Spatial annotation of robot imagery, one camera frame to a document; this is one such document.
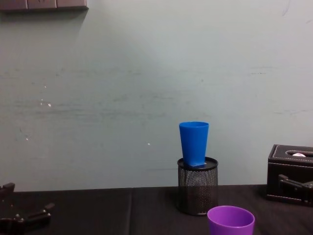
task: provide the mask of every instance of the blue plastic cup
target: blue plastic cup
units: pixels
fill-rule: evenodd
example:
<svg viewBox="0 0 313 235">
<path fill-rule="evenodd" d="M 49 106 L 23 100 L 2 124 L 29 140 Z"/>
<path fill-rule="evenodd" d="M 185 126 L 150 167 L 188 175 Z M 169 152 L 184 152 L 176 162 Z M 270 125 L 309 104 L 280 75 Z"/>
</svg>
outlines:
<svg viewBox="0 0 313 235">
<path fill-rule="evenodd" d="M 209 123 L 182 122 L 179 131 L 184 163 L 191 166 L 204 164 Z"/>
</svg>

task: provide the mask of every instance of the cup rim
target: cup rim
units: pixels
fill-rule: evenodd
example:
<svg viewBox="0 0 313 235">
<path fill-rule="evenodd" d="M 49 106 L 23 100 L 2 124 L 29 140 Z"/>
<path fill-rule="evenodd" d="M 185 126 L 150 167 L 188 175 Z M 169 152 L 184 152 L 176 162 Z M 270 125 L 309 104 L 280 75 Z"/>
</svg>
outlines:
<svg viewBox="0 0 313 235">
<path fill-rule="evenodd" d="M 250 215 L 252 216 L 252 222 L 249 223 L 249 224 L 247 224 L 247 225 L 244 225 L 244 226 L 228 226 L 228 225 L 220 224 L 220 223 L 217 223 L 217 222 L 213 221 L 213 220 L 210 218 L 209 213 L 212 212 L 212 211 L 214 211 L 214 210 L 218 210 L 219 208 L 222 208 L 222 207 L 224 207 L 224 208 L 237 208 L 237 209 L 239 209 L 239 210 L 241 210 L 241 211 L 244 211 L 244 212 L 246 212 L 246 213 L 248 213 L 248 214 L 250 214 Z M 246 210 L 246 209 L 244 209 L 244 208 L 241 208 L 241 207 L 227 206 L 227 205 L 213 207 L 212 209 L 210 209 L 210 210 L 207 212 L 207 217 L 208 217 L 208 219 L 209 219 L 212 223 L 217 224 L 217 225 L 222 226 L 222 227 L 226 227 L 226 228 L 246 228 L 246 227 L 251 226 L 251 225 L 254 224 L 254 222 L 255 222 L 255 217 L 254 217 L 254 215 L 253 215 L 250 211 L 248 211 L 248 210 Z"/>
<path fill-rule="evenodd" d="M 198 126 L 189 126 L 188 124 L 190 123 L 198 123 L 199 125 Z M 204 122 L 204 121 L 184 121 L 184 122 L 181 122 L 179 124 L 180 127 L 188 127 L 188 128 L 199 128 L 199 127 L 205 127 L 205 126 L 208 126 L 209 123 L 208 122 Z"/>
</svg>

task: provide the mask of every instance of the wall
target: wall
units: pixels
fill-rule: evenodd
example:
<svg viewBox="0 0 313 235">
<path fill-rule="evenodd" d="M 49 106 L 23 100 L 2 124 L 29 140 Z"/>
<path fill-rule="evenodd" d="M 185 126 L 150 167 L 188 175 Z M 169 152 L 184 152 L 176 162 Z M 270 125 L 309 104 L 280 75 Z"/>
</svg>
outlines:
<svg viewBox="0 0 313 235">
<path fill-rule="evenodd" d="M 310 0 L 89 0 L 2 15 L 0 178 L 17 190 L 177 185 L 178 124 L 211 123 L 220 184 L 313 144 Z"/>
</svg>

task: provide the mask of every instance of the tissue box lid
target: tissue box lid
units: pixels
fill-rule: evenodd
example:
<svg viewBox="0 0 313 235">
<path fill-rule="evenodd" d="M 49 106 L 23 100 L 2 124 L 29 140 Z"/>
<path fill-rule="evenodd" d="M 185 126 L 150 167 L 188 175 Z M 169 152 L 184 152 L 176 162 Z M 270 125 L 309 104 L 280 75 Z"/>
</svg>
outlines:
<svg viewBox="0 0 313 235">
<path fill-rule="evenodd" d="M 305 157 L 293 156 L 295 153 L 301 153 Z M 313 147 L 274 145 L 269 157 L 269 163 L 313 166 Z"/>
</svg>

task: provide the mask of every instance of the black object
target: black object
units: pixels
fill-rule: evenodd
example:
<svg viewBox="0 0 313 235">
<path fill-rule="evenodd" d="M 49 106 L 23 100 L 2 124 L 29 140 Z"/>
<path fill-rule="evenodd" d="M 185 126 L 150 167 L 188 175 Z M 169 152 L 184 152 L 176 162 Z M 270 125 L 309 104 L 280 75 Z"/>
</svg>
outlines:
<svg viewBox="0 0 313 235">
<path fill-rule="evenodd" d="M 205 215 L 218 204 L 218 162 L 206 157 L 203 165 L 189 166 L 181 158 L 177 164 L 178 209 L 190 215 Z"/>
<path fill-rule="evenodd" d="M 50 203 L 33 213 L 24 213 L 11 200 L 14 188 L 14 183 L 0 187 L 0 234 L 23 235 L 48 224 L 54 204 Z"/>
<path fill-rule="evenodd" d="M 312 147 L 274 145 L 268 157 L 267 199 L 313 206 Z"/>
</svg>

